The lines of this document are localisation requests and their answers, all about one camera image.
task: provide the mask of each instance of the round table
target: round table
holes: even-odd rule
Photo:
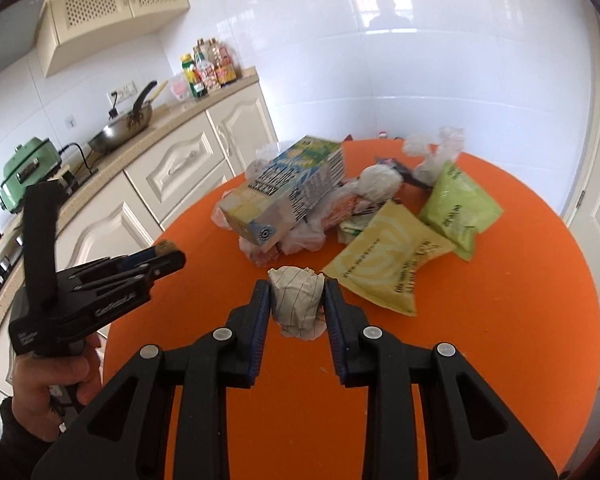
[[[347,176],[358,176],[375,156],[395,156],[410,167],[418,163],[400,152],[397,140],[343,146]],[[477,237],[472,261],[446,254],[418,270],[417,317],[345,289],[344,296],[363,307],[371,323],[406,343],[456,345],[561,472],[598,386],[600,310],[592,277],[570,232],[531,190],[480,158],[462,154],[458,165],[504,209]],[[248,302],[256,280],[266,279],[267,269],[239,251],[237,235],[210,220],[222,192],[243,180],[219,187],[165,231],[163,238],[177,243],[187,264],[156,283],[148,304],[113,324],[106,378],[145,344],[178,348],[222,326],[231,308]],[[411,186],[400,193],[415,213],[426,200]],[[276,266],[319,271],[343,247],[330,233],[320,251],[283,256]],[[232,479],[360,478],[366,390],[340,386],[326,334],[313,342],[284,338],[270,320],[260,376],[251,390],[228,390],[227,411]],[[426,478],[419,426],[420,478]]]

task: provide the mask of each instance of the sauce bottle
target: sauce bottle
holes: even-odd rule
[[[205,58],[204,53],[205,41],[200,39],[198,44],[193,49],[193,59],[196,63],[196,70],[202,82],[205,84],[206,89],[210,92],[215,92],[220,89],[220,83],[216,76],[216,69],[213,63]]]
[[[196,67],[191,59],[191,54],[183,54],[180,56],[182,62],[182,71],[187,77],[189,87],[195,98],[200,99],[206,95],[206,88],[198,74],[196,73]]]
[[[209,56],[216,67],[216,76],[220,86],[226,86],[237,79],[234,62],[229,55],[229,51],[224,44],[218,43],[216,38],[211,38]]]

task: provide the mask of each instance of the frying pan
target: frying pan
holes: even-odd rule
[[[125,114],[118,115],[114,104],[109,112],[109,124],[89,141],[90,148],[98,153],[111,153],[144,130],[154,114],[152,102],[144,100],[157,84],[157,81],[151,81],[145,86],[131,110]]]

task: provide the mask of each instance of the green appliance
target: green appliance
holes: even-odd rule
[[[33,137],[4,165],[4,180],[0,184],[0,206],[11,213],[22,208],[24,190],[27,186],[48,179],[61,165],[62,159],[49,139]]]

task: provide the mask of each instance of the snack box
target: snack box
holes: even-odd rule
[[[339,142],[306,136],[218,204],[241,237],[268,251],[344,177]]]

